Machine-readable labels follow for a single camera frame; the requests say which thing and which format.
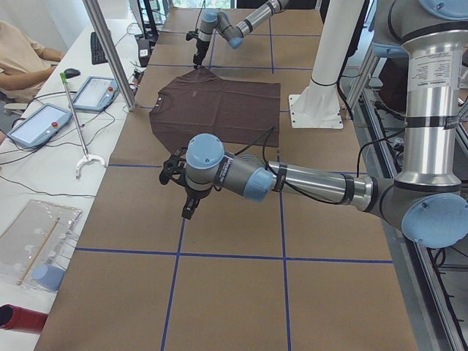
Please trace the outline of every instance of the white desk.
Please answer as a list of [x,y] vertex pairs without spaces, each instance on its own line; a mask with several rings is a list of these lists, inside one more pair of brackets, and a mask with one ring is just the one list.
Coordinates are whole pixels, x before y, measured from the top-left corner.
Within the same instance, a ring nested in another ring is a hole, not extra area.
[[[107,21],[113,41],[117,43],[117,41],[120,40],[116,49],[128,78],[130,78],[134,69],[132,63],[137,63],[137,44],[135,38],[132,34],[126,34],[127,27],[131,23],[132,21],[130,19]],[[131,27],[130,32],[135,31],[135,28],[137,27]],[[64,87],[59,73],[70,67],[81,71],[80,76],[68,80],[70,90],[72,91],[77,91],[88,76],[112,77],[112,72],[108,64],[99,64],[96,66],[91,64],[89,37],[92,31],[92,27],[89,26],[78,37],[62,62],[56,68],[56,71],[45,83],[39,95],[63,91]],[[45,97],[41,100],[63,108],[67,108],[68,106],[67,98],[64,95]],[[40,102],[33,102],[23,116],[29,116],[39,108],[40,105]],[[125,118],[127,117],[127,107],[121,95],[116,98],[114,103],[107,109],[107,112],[115,118],[115,121],[110,126],[100,131],[94,138],[93,143],[88,147],[90,153],[104,157],[106,164],[116,145]],[[78,114],[81,123],[90,121],[94,116],[95,114],[91,113]],[[112,120],[112,117],[105,113],[98,115],[96,119],[88,123],[82,129],[85,141],[90,141],[99,128],[109,124]],[[67,136],[51,144],[65,142],[79,144],[78,134],[75,131],[75,124],[73,122],[64,127],[56,137],[60,137],[67,132],[70,132]],[[15,150],[15,146],[11,141],[5,140],[0,147],[0,153],[10,150]],[[17,159],[23,155],[24,153],[21,151],[0,154],[0,163]],[[49,148],[46,146],[37,153],[21,161],[2,165],[0,175],[30,186],[38,191],[95,195],[102,177],[104,176],[105,169],[98,162],[85,165],[81,170],[81,178],[77,180],[75,178],[76,164],[82,157],[83,151],[81,146],[63,145],[57,148]],[[0,234],[8,228],[10,223],[30,200],[44,200],[82,210],[82,216],[74,229],[77,234],[83,229],[94,201],[92,198],[84,197],[51,197],[48,195],[39,195],[19,185],[7,183],[5,180],[0,179]],[[54,293],[28,290],[0,282],[0,306],[10,303],[41,312],[49,312],[55,297],[56,294]],[[34,334],[0,330],[0,350],[33,350],[38,338],[39,336]]]

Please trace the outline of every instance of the person's arm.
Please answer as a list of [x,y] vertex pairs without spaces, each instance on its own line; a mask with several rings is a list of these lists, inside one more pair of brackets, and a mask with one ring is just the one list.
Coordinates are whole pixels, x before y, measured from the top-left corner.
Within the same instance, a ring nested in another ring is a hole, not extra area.
[[44,60],[60,62],[64,56],[65,54],[60,51],[51,48],[45,48],[40,57]]
[[0,75],[0,88],[11,90],[23,90],[47,80],[56,67],[44,69],[42,71],[23,73],[21,75]]

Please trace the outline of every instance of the person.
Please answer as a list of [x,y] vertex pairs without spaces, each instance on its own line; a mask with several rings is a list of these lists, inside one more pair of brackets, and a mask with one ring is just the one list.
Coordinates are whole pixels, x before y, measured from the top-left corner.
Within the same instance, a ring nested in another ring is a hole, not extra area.
[[63,57],[0,20],[0,91],[10,99],[30,102],[56,68],[48,61]]

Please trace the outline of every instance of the computer mouse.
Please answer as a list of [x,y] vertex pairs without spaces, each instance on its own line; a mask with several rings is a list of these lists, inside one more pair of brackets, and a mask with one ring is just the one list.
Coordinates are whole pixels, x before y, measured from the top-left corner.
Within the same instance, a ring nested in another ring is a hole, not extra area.
[[64,70],[65,77],[67,78],[73,78],[76,77],[77,75],[80,75],[81,72],[78,71],[76,68],[67,68]]

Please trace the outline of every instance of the beige shirt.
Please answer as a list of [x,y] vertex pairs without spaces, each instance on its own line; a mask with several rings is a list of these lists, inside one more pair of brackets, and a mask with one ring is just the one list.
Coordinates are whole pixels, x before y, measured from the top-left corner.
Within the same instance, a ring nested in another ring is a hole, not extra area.
[[[49,68],[50,64],[40,57],[44,49],[44,46],[28,38],[16,27],[0,20],[1,75],[19,75]],[[37,95],[41,87],[42,83],[39,83],[24,90],[0,91],[17,102],[28,102]]]

